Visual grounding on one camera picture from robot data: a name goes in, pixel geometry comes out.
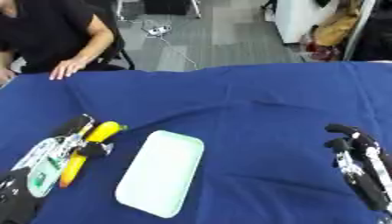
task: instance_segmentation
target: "black chair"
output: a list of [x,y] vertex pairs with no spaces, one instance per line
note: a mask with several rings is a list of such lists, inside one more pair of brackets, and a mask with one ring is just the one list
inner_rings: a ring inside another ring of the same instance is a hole
[[266,4],[262,5],[262,10],[266,10],[270,5],[272,5],[272,10],[277,12],[277,0],[269,0]]
[[[88,0],[87,4],[93,9],[95,15],[99,17],[102,22],[114,33],[115,41],[114,43],[102,54],[101,61],[99,64],[101,65],[102,70],[135,70],[135,64],[132,61],[131,57],[125,51],[125,41],[123,36],[121,35],[117,23],[116,23],[116,15],[112,11],[111,4],[101,4],[100,1],[96,0]],[[128,68],[123,68],[120,66],[110,65],[110,61],[114,59],[124,59],[128,63]]]

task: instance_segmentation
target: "human arm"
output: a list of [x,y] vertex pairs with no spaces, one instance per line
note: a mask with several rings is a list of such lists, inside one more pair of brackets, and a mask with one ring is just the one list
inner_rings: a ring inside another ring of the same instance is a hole
[[100,56],[114,41],[113,32],[96,16],[93,15],[87,27],[91,37],[87,45],[71,59],[61,61],[52,71],[50,80],[62,80],[84,69],[91,61]]
[[12,51],[0,51],[0,86],[15,77],[15,73],[10,70],[12,59]]

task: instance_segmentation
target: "yellow banana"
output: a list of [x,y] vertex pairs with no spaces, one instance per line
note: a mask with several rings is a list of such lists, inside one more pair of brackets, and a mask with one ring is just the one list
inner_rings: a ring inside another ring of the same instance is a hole
[[[117,122],[105,122],[99,125],[87,138],[87,142],[102,143],[106,139],[112,137],[122,130],[126,130],[126,126],[122,126]],[[78,175],[81,167],[88,158],[79,155],[78,151],[74,151],[66,166],[66,169],[61,174],[59,186],[66,188],[74,181]]]

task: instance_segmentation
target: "human hand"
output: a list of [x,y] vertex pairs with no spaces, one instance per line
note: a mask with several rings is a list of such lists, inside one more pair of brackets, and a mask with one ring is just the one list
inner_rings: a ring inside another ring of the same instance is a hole
[[52,71],[50,80],[62,80],[71,77],[78,71],[86,68],[87,63],[83,59],[68,59],[61,61]]
[[0,68],[0,86],[15,78],[15,73],[7,68]]

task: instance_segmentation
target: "yellow bag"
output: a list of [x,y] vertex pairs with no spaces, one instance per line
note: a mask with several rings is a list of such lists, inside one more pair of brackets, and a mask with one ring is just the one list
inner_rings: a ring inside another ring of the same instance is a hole
[[350,0],[347,8],[338,10],[335,15],[320,24],[314,32],[319,46],[336,46],[345,39],[360,18],[358,0]]

